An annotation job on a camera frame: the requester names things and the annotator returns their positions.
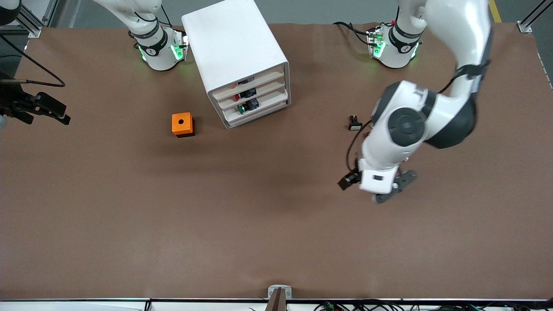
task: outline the robotic arm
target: robotic arm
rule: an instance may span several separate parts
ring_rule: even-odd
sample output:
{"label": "robotic arm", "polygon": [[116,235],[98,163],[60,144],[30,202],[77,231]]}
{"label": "robotic arm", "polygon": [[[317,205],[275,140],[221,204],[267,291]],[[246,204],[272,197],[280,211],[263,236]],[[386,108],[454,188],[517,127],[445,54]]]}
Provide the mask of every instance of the robotic arm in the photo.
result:
{"label": "robotic arm", "polygon": [[[359,188],[375,193],[378,203],[401,191],[415,176],[412,171],[398,175],[399,164],[423,142],[438,149],[448,148],[472,132],[476,124],[476,97],[489,64],[492,41],[487,0],[400,0],[399,3],[396,24],[385,29],[382,36],[384,50],[380,50],[380,61],[385,65],[407,64],[412,52],[401,53],[398,46],[410,46],[412,50],[418,37],[402,42],[395,37],[395,31],[399,26],[403,34],[409,35],[424,30],[427,24],[454,53],[457,70],[450,96],[400,81],[388,86],[377,102],[372,113],[373,129],[363,141],[357,169],[340,186],[345,189],[360,182]],[[395,39],[396,44],[385,46]]]}
{"label": "robotic arm", "polygon": [[94,0],[123,22],[138,42],[142,59],[155,70],[169,70],[184,59],[188,38],[179,30],[163,27],[154,13],[161,0]]}

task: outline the white box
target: white box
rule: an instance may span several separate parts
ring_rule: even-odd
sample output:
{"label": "white box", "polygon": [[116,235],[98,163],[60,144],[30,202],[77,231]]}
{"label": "white box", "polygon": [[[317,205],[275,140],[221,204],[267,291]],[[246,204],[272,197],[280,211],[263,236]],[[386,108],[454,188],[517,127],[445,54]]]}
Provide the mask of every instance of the white box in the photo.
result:
{"label": "white box", "polygon": [[[254,0],[225,0],[182,17],[211,103],[226,128],[290,105],[289,64]],[[245,84],[238,82],[254,77]],[[255,88],[256,95],[235,95]],[[238,106],[257,99],[259,107]]]}

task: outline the brown tabletop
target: brown tabletop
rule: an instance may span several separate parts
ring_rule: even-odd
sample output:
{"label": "brown tabletop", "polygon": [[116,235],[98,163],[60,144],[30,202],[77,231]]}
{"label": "brown tabletop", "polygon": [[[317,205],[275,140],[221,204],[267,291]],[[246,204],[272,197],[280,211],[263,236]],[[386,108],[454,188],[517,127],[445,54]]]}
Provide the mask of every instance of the brown tabletop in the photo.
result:
{"label": "brown tabletop", "polygon": [[[531,35],[494,25],[473,134],[422,146],[404,165],[418,180],[376,205],[336,184],[348,116],[366,121],[398,80],[439,90],[452,54],[426,32],[392,70],[344,28],[271,29],[293,104],[232,130],[193,61],[151,70],[126,29],[30,40],[67,87],[24,89],[72,120],[0,132],[0,297],[238,298],[274,283],[298,298],[553,296],[553,96]],[[17,76],[52,80],[26,60]],[[185,111],[197,136],[176,138],[171,114]]]}

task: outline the gray floor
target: gray floor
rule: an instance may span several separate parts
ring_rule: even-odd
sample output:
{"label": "gray floor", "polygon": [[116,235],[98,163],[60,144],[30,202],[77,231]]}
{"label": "gray floor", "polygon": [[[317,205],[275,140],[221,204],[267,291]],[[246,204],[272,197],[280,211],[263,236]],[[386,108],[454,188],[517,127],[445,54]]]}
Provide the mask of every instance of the gray floor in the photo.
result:
{"label": "gray floor", "polygon": [[[220,0],[163,0],[163,5],[171,22],[182,25],[183,14],[195,11]],[[495,0],[503,22],[516,22],[526,16],[540,0]],[[336,21],[361,24],[376,21],[388,21],[395,17],[395,1],[376,0],[256,0],[259,9],[268,23],[330,24]],[[113,14],[92,0],[66,0],[60,6],[56,27],[97,28],[124,27]],[[161,20],[165,17],[158,14]],[[538,43],[545,68],[553,73],[553,8],[545,12],[532,26],[533,35]],[[18,46],[23,47],[25,37],[11,36]],[[15,54],[13,50],[0,42],[0,55]],[[0,68],[14,73],[18,59],[0,59]]]}

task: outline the orange box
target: orange box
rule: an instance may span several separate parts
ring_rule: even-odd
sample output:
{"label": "orange box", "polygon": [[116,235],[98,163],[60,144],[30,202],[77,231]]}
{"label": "orange box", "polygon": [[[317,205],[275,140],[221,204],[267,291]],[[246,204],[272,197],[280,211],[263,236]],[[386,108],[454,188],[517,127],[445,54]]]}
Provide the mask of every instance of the orange box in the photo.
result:
{"label": "orange box", "polygon": [[196,134],[194,129],[194,118],[189,112],[176,113],[171,120],[173,134],[179,138],[190,137]]}

